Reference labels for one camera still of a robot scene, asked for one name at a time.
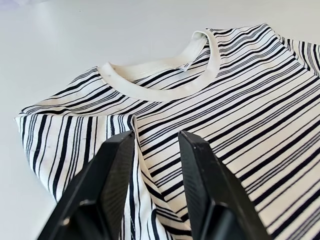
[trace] shirt sleeve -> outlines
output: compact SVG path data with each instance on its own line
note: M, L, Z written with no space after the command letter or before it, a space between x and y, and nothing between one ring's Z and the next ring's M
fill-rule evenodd
M117 130L132 130L132 116L31 114L16 118L29 166L59 200L70 180Z
M320 44L280 36L281 43L314 75L320 76Z

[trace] crew neck collar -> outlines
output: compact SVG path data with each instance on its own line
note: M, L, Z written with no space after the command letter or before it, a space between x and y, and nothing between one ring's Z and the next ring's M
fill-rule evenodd
M131 82L192 64L207 41L210 47L207 68L195 80L168 90L150 89ZM107 62L99 67L98 71L105 83L123 95L144 101L170 102L191 96L207 87L216 78L220 69L220 62L221 58L216 38L209 30L203 30L193 33L188 46L178 56L130 66L119 66Z

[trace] white table surface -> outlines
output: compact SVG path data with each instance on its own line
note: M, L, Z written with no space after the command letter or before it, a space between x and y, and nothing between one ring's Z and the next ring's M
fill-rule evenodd
M85 70L178 54L194 30L268 23L320 44L318 0L52 0L0 12L0 240L33 240L55 201L34 176L14 117Z

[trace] white ribbed collar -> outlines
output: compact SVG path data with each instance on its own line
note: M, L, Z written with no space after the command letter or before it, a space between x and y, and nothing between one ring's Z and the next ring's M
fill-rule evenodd
M168 90L145 88L130 82L193 62L207 40L210 47L209 62L206 70L195 80ZM169 102L193 95L208 86L217 76L220 60L216 38L212 32L204 30L194 32L188 46L176 57L131 66L118 66L107 62L99 67L98 71L107 84L123 95L145 101Z

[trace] black and white stripe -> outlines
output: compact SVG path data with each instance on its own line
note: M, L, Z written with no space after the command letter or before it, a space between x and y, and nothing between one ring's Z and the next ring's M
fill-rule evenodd
M17 123L29 165L59 200L107 138L135 130L120 239L192 239L178 131L205 138L241 180L276 239L320 235L320 46L286 39L267 24L209 29L221 65L203 90L170 102L138 100L93 67L66 89L24 108ZM133 83L155 90L197 81L209 43L187 71Z

